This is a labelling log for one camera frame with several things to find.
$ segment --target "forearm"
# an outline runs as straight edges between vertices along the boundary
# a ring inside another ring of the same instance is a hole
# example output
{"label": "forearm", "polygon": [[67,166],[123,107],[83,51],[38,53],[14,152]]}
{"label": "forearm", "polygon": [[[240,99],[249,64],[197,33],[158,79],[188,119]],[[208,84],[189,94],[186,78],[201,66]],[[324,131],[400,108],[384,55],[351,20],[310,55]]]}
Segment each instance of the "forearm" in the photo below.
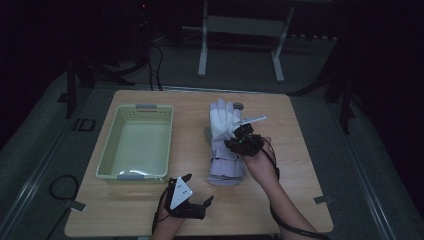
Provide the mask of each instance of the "forearm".
{"label": "forearm", "polygon": [[168,215],[169,213],[162,208],[151,240],[171,240],[177,235],[185,218],[176,218]]}
{"label": "forearm", "polygon": [[[287,193],[281,187],[279,182],[262,186],[271,207],[278,218],[285,224],[301,230],[316,232],[315,228],[308,222],[308,220],[300,213],[297,207],[293,204]],[[299,234],[292,233],[280,226],[281,234],[284,239],[297,240],[297,239],[310,239],[303,237]]]}

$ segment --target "cable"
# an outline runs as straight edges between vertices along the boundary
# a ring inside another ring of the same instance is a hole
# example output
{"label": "cable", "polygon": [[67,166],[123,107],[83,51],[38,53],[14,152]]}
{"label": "cable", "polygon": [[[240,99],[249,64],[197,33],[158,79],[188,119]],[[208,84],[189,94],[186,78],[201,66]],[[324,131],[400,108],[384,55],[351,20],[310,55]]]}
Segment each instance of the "cable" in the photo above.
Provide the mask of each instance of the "cable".
{"label": "cable", "polygon": [[158,90],[159,91],[163,91],[163,87],[162,87],[162,84],[160,82],[160,77],[159,77],[159,71],[160,71],[160,67],[162,65],[162,59],[163,59],[163,52],[162,52],[162,50],[159,47],[157,47],[155,45],[152,45],[152,47],[159,51],[159,53],[160,53],[160,59],[159,59],[159,63],[158,63],[158,67],[157,67],[156,71],[154,71],[153,68],[152,68],[152,62],[151,62],[150,58],[148,59],[148,62],[147,62],[148,65],[149,65],[150,90],[153,91],[153,76],[155,76],[156,77],[156,82],[157,82]]}
{"label": "cable", "polygon": [[[73,180],[73,183],[75,185],[74,191],[72,193],[71,196],[69,197],[64,197],[64,196],[59,196],[54,192],[54,187],[56,185],[57,182],[59,182],[62,179],[65,178],[70,178]],[[77,198],[77,193],[78,193],[78,189],[79,189],[79,183],[78,180],[76,179],[76,177],[72,176],[72,175],[62,175],[58,178],[56,178],[52,183],[50,183],[49,186],[49,193],[50,195],[57,199],[57,200],[71,200],[74,201]],[[56,222],[56,224],[53,226],[52,230],[50,231],[49,235],[47,235],[46,239],[50,239],[51,236],[53,235],[54,231],[56,230],[56,228],[59,226],[59,224],[62,222],[63,218],[66,216],[66,214],[68,213],[69,209],[66,209],[65,211],[63,211],[62,215],[60,216],[60,218],[58,219],[58,221]]]}
{"label": "cable", "polygon": [[[268,158],[268,160],[270,161],[270,163],[272,164],[272,166],[275,169],[275,174],[277,175],[277,178],[280,179],[280,170],[277,167],[277,161],[274,161],[271,156],[268,154],[268,152],[265,151],[265,149],[263,149],[262,146],[260,146],[257,142],[255,142],[248,134],[243,133],[245,137],[247,137],[254,145],[256,145],[256,147],[258,147],[260,149],[261,152],[263,152],[265,154],[265,156]],[[266,141],[269,145],[269,147],[271,148],[271,151],[274,155],[274,158],[276,159],[275,156],[275,152],[274,149],[271,146],[271,143],[269,141],[267,141],[265,138],[261,138],[263,141]],[[271,216],[272,218],[277,222],[278,225],[280,225],[281,227],[283,227],[284,229],[299,234],[301,236],[305,236],[305,237],[309,237],[309,238],[315,238],[315,239],[322,239],[322,240],[330,240],[329,237],[319,234],[319,233],[315,233],[315,232],[309,232],[303,229],[299,229],[299,228],[295,228],[292,227],[290,225],[287,225],[286,223],[284,223],[278,216],[277,214],[274,212],[274,210],[272,209],[271,206],[269,206],[270,211],[271,211]]]}
{"label": "cable", "polygon": [[161,221],[165,220],[167,217],[169,217],[169,214],[168,214],[168,216],[166,216],[166,217],[164,217],[164,218],[162,218],[162,219],[158,220],[160,206],[161,206],[162,201],[163,201],[163,198],[165,197],[165,194],[168,192],[168,190],[169,190],[169,186],[168,186],[167,188],[165,188],[165,190],[163,191],[162,195],[160,196],[159,203],[158,203],[158,207],[157,207],[156,212],[155,212],[155,217],[153,218],[153,224],[152,224],[152,234],[153,234],[153,232],[154,232],[154,231],[155,231],[155,229],[156,229],[156,225],[157,225],[159,222],[161,222]]}

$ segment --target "human hand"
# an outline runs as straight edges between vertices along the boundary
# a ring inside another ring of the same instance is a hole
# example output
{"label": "human hand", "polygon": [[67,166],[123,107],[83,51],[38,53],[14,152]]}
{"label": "human hand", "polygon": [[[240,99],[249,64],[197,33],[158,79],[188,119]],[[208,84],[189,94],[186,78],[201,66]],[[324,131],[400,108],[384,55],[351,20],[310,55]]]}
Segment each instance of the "human hand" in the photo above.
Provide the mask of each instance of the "human hand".
{"label": "human hand", "polygon": [[279,184],[279,182],[274,168],[276,160],[275,154],[270,145],[271,138],[263,137],[262,141],[264,142],[262,149],[265,150],[268,156],[272,158],[273,163],[270,162],[268,156],[262,151],[257,152],[253,157],[243,155],[241,158],[245,162],[252,177],[259,183],[259,185],[265,188],[274,184]]}
{"label": "human hand", "polygon": [[156,224],[151,240],[173,239],[184,223],[185,218],[172,217],[165,209],[165,200],[160,204],[159,210],[155,213]]}

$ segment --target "white triangular marker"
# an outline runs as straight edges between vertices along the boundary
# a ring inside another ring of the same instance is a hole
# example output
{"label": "white triangular marker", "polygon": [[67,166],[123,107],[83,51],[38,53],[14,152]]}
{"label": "white triangular marker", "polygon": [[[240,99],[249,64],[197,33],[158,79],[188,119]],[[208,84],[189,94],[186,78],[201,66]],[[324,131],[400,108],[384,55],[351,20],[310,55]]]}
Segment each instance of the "white triangular marker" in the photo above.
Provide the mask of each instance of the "white triangular marker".
{"label": "white triangular marker", "polygon": [[174,196],[172,196],[170,209],[178,207],[182,202],[193,195],[193,191],[187,186],[181,177],[178,177],[175,184]]}

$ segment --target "white glove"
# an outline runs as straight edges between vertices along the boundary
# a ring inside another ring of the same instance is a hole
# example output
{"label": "white glove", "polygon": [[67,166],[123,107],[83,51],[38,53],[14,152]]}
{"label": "white glove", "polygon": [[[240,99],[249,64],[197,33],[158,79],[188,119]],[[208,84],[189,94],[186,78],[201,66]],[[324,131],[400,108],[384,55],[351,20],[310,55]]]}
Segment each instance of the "white glove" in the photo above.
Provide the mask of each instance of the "white glove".
{"label": "white glove", "polygon": [[210,105],[210,124],[212,133],[212,158],[221,158],[226,160],[235,160],[237,154],[231,152],[226,146],[224,140],[234,137],[234,130],[237,126],[233,123],[240,121],[240,110],[234,109],[232,102],[225,103],[219,99]]}
{"label": "white glove", "polygon": [[225,146],[224,140],[234,136],[240,121],[240,110],[234,109],[232,102],[219,99],[209,108],[211,130],[211,167],[208,181],[214,185],[234,185],[245,175],[245,166],[237,154]]}

